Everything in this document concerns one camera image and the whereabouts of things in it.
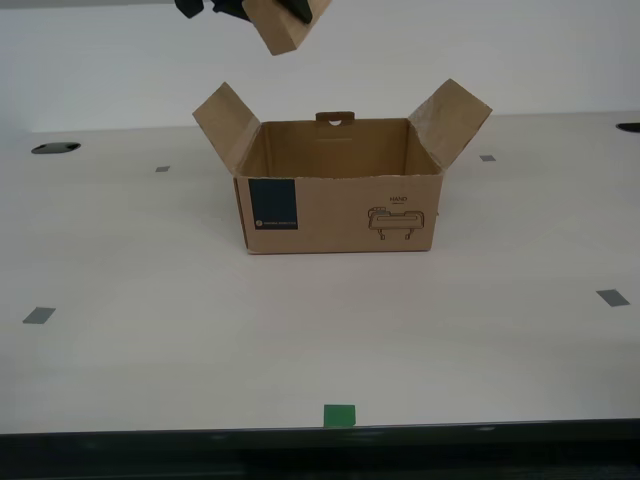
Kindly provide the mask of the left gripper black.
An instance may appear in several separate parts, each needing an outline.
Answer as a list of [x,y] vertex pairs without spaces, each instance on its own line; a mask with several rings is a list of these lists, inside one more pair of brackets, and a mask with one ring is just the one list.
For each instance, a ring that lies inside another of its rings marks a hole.
[[[313,12],[308,0],[279,0],[279,3],[304,24],[313,21]],[[203,0],[174,0],[174,4],[187,19],[194,18],[204,10]],[[242,0],[212,0],[212,4],[215,13],[250,21]]]

